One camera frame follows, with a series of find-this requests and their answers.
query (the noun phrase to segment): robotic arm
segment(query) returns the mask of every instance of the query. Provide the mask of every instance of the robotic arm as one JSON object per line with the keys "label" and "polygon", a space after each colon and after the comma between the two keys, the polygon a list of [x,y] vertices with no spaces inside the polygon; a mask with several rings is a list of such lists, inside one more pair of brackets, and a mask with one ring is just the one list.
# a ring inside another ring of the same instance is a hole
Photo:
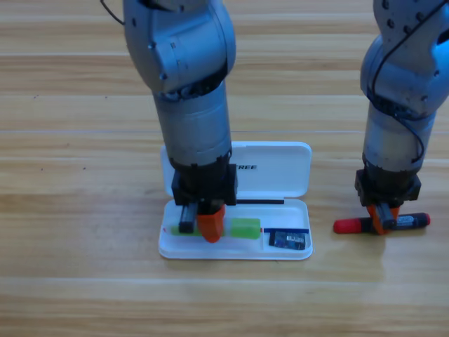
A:
{"label": "robotic arm", "polygon": [[236,204],[225,78],[236,58],[234,28],[221,0],[123,0],[130,56],[152,90],[183,206],[209,242],[222,234],[224,205]]}
{"label": "robotic arm", "polygon": [[416,200],[437,109],[449,95],[449,4],[374,0],[380,35],[361,70],[370,100],[356,189],[379,234],[395,226],[399,207]]}

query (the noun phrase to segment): green object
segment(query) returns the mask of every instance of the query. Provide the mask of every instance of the green object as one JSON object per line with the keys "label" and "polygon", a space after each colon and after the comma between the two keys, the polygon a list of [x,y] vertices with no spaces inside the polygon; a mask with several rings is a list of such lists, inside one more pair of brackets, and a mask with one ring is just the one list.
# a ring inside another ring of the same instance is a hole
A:
{"label": "green object", "polygon": [[231,219],[231,237],[256,240],[260,237],[260,219]]}

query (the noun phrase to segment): white plastic case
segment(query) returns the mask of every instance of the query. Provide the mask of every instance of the white plastic case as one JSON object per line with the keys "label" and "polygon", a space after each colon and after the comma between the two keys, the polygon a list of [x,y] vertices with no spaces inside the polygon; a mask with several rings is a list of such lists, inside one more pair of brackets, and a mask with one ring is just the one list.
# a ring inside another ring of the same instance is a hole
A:
{"label": "white plastic case", "polygon": [[[313,252],[307,205],[298,199],[309,187],[311,148],[299,142],[233,142],[231,163],[237,165],[238,200],[277,200],[283,204],[237,204],[226,206],[224,233],[232,218],[258,218],[261,228],[309,230],[304,250],[282,249],[269,245],[269,233],[259,239],[239,239],[229,235],[215,244],[203,237],[171,234],[182,207],[167,203],[159,236],[159,253],[174,259],[303,260]],[[174,170],[165,147],[161,150],[166,192],[173,196]]]}

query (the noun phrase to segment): wooden table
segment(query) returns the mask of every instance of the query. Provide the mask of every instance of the wooden table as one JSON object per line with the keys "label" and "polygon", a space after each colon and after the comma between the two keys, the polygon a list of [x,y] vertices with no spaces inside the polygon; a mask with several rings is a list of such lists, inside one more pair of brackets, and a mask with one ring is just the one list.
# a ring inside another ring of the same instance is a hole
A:
{"label": "wooden table", "polygon": [[[109,0],[121,16],[121,1]],[[122,28],[95,0],[0,1],[0,336],[449,336],[449,105],[422,232],[332,233],[354,190],[371,0],[228,0],[234,140],[314,151],[302,262],[172,261],[157,249],[159,123]]]}

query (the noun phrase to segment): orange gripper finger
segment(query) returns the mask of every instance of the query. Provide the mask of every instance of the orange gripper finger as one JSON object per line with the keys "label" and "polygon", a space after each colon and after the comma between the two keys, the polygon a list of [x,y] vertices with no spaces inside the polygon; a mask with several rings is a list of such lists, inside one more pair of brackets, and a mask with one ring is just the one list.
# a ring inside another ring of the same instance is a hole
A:
{"label": "orange gripper finger", "polygon": [[[371,218],[373,219],[373,227],[374,227],[376,233],[378,233],[378,235],[384,235],[384,234],[390,233],[389,230],[384,230],[384,228],[382,227],[382,224],[380,223],[380,219],[376,214],[375,205],[368,206],[367,209],[368,209],[368,213],[370,214]],[[398,217],[399,217],[399,209],[400,209],[400,207],[396,207],[395,209],[390,209],[393,218],[395,218],[396,220],[398,220]]]}
{"label": "orange gripper finger", "polygon": [[204,239],[211,244],[218,242],[223,234],[223,218],[225,216],[225,206],[215,214],[197,215],[196,224]]}

